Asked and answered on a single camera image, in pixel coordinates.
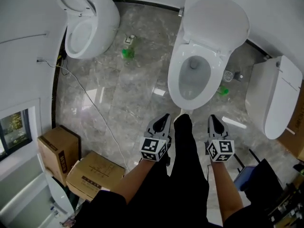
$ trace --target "cable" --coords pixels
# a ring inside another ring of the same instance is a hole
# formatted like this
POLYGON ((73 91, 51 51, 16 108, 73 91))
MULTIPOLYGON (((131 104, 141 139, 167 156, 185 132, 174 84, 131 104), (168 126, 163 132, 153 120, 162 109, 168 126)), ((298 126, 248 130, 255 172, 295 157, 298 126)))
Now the cable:
POLYGON ((66 75, 69 74, 69 70, 68 70, 67 64, 68 64, 68 61, 67 61, 67 57, 66 57, 66 69, 67 69, 67 73, 64 74, 64 73, 62 72, 62 69, 61 69, 61 74, 62 74, 63 76, 66 76, 66 75))
POLYGON ((4 40, 4 41, 0 42, 0 44, 6 43, 6 42, 9 42, 9 41, 14 41, 14 40, 19 40, 19 39, 29 38, 29 37, 46 36, 46 35, 47 35, 47 34, 44 33, 44 34, 33 35, 33 36, 23 36, 23 37, 18 37, 18 38, 10 39, 10 40, 4 40))
POLYGON ((66 70, 67 72, 69 72, 69 73, 76 79, 77 83, 78 83, 79 86, 82 88, 82 90, 84 91, 85 95, 89 98, 89 100, 91 101, 91 103, 92 103, 93 106, 95 107, 96 111, 99 113, 99 115, 100 115, 101 118, 103 119, 103 121, 104 121, 104 123, 105 123, 107 129, 109 130, 109 132, 110 132, 112 138, 114 139, 115 143, 116 143, 117 146, 118 146, 119 153, 120 153, 121 156, 123 157, 123 161, 124 161, 124 164, 125 164, 127 170, 130 171, 129 168, 128 168, 128 165, 127 165, 127 163, 126 163, 126 161, 125 161, 125 158, 124 158, 124 156, 123 156, 123 153, 122 153, 122 151, 121 151, 121 148, 120 148, 119 143, 118 143, 117 140, 115 139, 115 137, 114 137, 114 135, 113 135, 111 129, 109 128, 108 124, 106 123, 106 121, 105 121, 104 117, 102 116, 101 112, 99 111, 99 109, 97 108, 97 106, 94 104, 94 102, 92 101, 92 99, 90 98, 90 96, 87 94, 86 90, 85 90, 85 89, 83 88, 83 86, 80 84, 78 78, 77 78, 74 74, 72 74, 68 69, 66 69, 66 68, 64 68, 64 67, 57 66, 57 65, 56 65, 56 66, 51 66, 51 65, 50 65, 47 61, 45 61, 45 60, 37 60, 37 62, 46 62, 50 67, 60 67, 60 68, 63 68, 64 70, 66 70))

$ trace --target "fiducial marker cube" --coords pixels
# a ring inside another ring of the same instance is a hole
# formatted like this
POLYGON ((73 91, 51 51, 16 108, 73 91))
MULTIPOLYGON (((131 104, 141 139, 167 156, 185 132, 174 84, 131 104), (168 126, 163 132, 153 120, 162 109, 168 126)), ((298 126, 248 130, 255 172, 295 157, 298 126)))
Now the fiducial marker cube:
POLYGON ((207 151, 213 162, 226 162, 234 155, 234 141, 212 140, 207 151))
POLYGON ((164 139, 141 137, 139 150, 144 159, 158 162, 168 150, 167 141, 164 139))

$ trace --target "white cable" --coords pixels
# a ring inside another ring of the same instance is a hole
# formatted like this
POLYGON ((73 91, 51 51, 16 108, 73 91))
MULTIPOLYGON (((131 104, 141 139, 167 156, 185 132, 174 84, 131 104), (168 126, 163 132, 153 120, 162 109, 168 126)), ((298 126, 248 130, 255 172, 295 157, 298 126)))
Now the white cable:
POLYGON ((129 168, 128 168, 128 165, 127 165, 127 163, 126 163, 126 161, 125 161, 125 158, 124 158, 124 156, 123 156, 123 153, 122 153, 122 151, 121 151, 121 148, 120 148, 119 143, 118 143, 117 140, 115 139, 115 137, 114 137, 114 135, 113 135, 111 129, 109 128, 108 124, 105 122, 105 119, 104 119, 104 117, 102 116, 101 112, 99 111, 99 109, 97 108, 97 106, 94 104, 94 102, 92 101, 92 99, 90 98, 90 96, 87 94, 86 90, 83 88, 83 86, 82 86, 81 83, 79 82, 78 78, 77 78, 74 74, 72 74, 69 70, 67 70, 66 68, 64 68, 64 67, 57 66, 57 65, 56 65, 56 66, 51 66, 51 65, 50 65, 47 61, 45 61, 45 60, 40 60, 40 61, 38 61, 38 62, 46 62, 50 67, 60 67, 60 68, 63 68, 64 70, 66 70, 67 72, 69 72, 69 73, 76 79, 76 81, 77 81, 77 83, 79 84, 79 86, 82 88, 82 90, 84 91, 84 93, 86 94, 86 96, 87 96, 87 97, 89 98, 89 100, 92 102, 92 104, 93 104, 93 106, 95 107, 96 111, 99 113, 99 115, 100 115, 101 118, 103 119, 103 121, 104 121, 104 123, 105 123, 107 129, 110 131, 111 136, 113 137, 114 141, 116 142, 116 144, 117 144, 117 146, 118 146, 119 152, 120 152, 120 154, 121 154, 122 157, 123 157, 123 161, 124 161, 124 164, 125 164, 127 170, 130 171, 129 168))

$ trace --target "toilet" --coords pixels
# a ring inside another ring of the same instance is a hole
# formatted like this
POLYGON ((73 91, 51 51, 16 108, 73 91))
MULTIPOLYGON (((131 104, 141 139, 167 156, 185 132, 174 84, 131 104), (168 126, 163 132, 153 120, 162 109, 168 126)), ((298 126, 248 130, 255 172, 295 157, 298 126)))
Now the toilet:
POLYGON ((67 14, 65 48, 72 58, 93 58, 113 42, 120 23, 112 0, 56 0, 67 14))
POLYGON ((268 139, 278 138, 295 110, 303 75, 286 56, 253 65, 245 107, 268 139))
POLYGON ((186 110, 206 104, 249 31, 246 13, 231 0, 186 0, 168 73, 173 102, 186 110))

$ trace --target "forearm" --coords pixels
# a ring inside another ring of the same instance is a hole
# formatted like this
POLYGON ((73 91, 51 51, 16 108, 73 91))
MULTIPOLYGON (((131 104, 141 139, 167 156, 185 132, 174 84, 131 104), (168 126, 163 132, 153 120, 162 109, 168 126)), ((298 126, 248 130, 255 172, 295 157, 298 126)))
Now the forearm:
POLYGON ((111 190, 111 192, 122 195, 128 204, 137 193, 139 187, 143 183, 143 180, 154 164, 155 162, 153 161, 140 161, 140 163, 133 170, 131 170, 121 179, 121 181, 111 190))
POLYGON ((243 208, 243 203, 225 164, 222 162, 211 162, 211 164, 217 187, 219 209, 224 223, 230 215, 243 208))

